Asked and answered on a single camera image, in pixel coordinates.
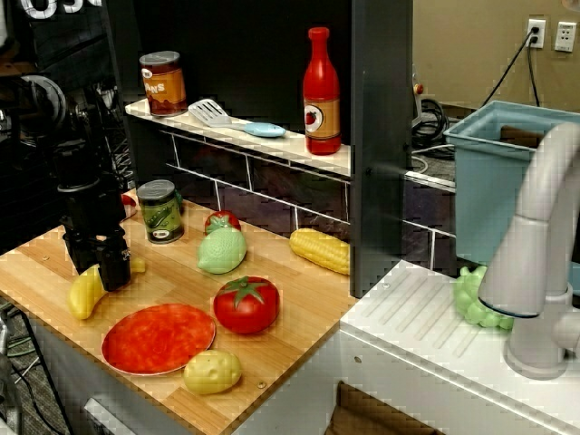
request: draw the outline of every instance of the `blue bin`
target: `blue bin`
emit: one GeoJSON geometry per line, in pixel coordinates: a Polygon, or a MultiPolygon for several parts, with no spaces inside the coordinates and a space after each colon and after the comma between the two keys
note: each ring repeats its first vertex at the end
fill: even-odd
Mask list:
{"type": "MultiPolygon", "coordinates": [[[[505,125],[542,135],[580,114],[493,101],[445,131],[455,145],[456,253],[487,265],[508,230],[533,149],[499,141],[505,125]]],[[[580,265],[570,282],[580,294],[580,265]]]]}

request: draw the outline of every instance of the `power outlet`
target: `power outlet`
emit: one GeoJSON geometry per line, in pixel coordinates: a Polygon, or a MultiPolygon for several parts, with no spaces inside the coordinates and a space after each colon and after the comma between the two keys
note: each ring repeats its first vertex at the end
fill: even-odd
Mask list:
{"type": "Polygon", "coordinates": [[[526,34],[529,34],[532,31],[532,27],[537,27],[540,31],[537,34],[533,34],[527,39],[526,47],[532,48],[544,48],[544,35],[546,34],[546,20],[538,20],[536,18],[530,18],[527,21],[527,30],[526,34]],[[533,36],[537,36],[537,42],[530,43],[530,39],[533,36]]]}
{"type": "Polygon", "coordinates": [[[561,21],[558,23],[558,31],[556,33],[556,42],[554,43],[554,50],[559,52],[571,53],[574,49],[574,39],[576,36],[576,23],[566,23],[561,21]]]}

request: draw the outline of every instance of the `red bottle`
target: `red bottle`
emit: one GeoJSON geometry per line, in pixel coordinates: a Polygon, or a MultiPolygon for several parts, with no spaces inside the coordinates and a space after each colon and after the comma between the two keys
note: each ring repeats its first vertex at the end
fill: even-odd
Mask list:
{"type": "Polygon", "coordinates": [[[330,31],[314,27],[308,31],[312,59],[304,75],[304,124],[306,147],[313,154],[333,154],[341,148],[340,85],[326,51],[330,31]]]}

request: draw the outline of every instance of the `small red tomato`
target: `small red tomato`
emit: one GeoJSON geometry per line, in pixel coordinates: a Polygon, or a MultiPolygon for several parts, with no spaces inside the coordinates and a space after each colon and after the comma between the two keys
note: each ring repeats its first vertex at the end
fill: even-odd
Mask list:
{"type": "Polygon", "coordinates": [[[266,329],[280,312],[280,294],[267,279],[244,276],[219,289],[214,298],[214,314],[221,324],[236,334],[266,329]]]}
{"type": "Polygon", "coordinates": [[[231,211],[222,210],[209,215],[206,219],[206,230],[204,234],[207,236],[212,231],[223,227],[232,227],[239,231],[242,230],[237,217],[231,211]]]}
{"type": "Polygon", "coordinates": [[[137,203],[135,202],[135,199],[131,198],[129,195],[122,194],[121,201],[123,203],[123,206],[134,206],[135,207],[137,205],[137,203]]]}

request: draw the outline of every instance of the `white shelf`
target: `white shelf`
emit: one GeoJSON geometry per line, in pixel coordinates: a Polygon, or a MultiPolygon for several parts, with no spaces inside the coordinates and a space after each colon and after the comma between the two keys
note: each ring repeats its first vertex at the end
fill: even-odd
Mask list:
{"type": "Polygon", "coordinates": [[[453,279],[401,261],[341,320],[341,329],[493,401],[548,430],[580,434],[580,362],[552,381],[533,381],[504,361],[508,332],[468,324],[453,301],[453,279]]]}
{"type": "MultiPolygon", "coordinates": [[[[205,138],[220,140],[242,149],[257,151],[268,156],[289,160],[290,162],[326,170],[346,177],[351,176],[351,147],[348,145],[342,145],[337,152],[330,156],[315,156],[306,149],[305,136],[291,131],[288,131],[281,138],[258,138],[243,131],[209,128],[189,115],[188,112],[172,117],[151,116],[149,105],[145,99],[129,104],[125,107],[125,111],[129,115],[143,120],[157,122],[188,133],[195,133],[205,138]]],[[[236,118],[232,118],[232,120],[240,123],[247,122],[236,118]]]]}

